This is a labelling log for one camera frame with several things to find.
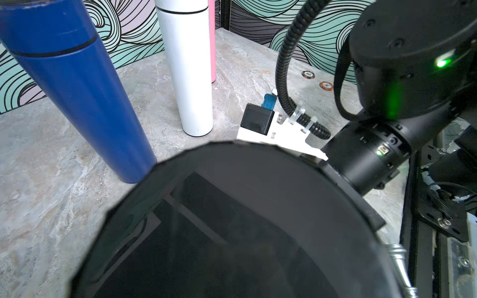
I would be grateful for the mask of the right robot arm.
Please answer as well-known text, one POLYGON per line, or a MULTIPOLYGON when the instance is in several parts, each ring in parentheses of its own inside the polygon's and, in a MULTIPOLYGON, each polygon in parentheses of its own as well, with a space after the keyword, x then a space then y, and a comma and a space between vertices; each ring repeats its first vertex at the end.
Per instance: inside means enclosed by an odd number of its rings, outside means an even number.
POLYGON ((477 96, 475 1, 376 1, 345 39, 334 99, 337 134, 307 114, 328 164, 359 194, 391 180, 477 96))

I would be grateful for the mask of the black thermos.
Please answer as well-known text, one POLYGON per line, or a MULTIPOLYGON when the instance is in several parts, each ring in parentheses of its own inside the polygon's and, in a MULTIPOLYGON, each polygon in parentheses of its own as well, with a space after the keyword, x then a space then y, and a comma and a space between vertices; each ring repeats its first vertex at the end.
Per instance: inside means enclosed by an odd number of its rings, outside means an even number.
POLYGON ((383 225, 321 166, 210 143, 154 166, 107 214, 73 298, 400 298, 383 225))

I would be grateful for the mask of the pink thermos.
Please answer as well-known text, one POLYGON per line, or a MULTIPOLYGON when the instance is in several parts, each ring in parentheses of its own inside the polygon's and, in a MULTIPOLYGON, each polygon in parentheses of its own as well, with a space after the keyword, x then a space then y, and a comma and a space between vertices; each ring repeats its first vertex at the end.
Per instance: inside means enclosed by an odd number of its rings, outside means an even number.
POLYGON ((209 39, 210 39, 210 57, 211 57, 211 82, 216 81, 216 16, 215 16, 215 0, 209 0, 209 39))

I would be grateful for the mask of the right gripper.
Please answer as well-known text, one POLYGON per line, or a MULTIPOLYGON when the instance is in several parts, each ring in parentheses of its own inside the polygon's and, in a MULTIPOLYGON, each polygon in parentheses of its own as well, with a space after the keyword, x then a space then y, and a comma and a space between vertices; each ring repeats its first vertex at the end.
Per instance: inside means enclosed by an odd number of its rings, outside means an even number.
POLYGON ((328 164, 365 195, 396 176, 411 147, 384 123, 370 120, 349 122, 322 151, 328 164))

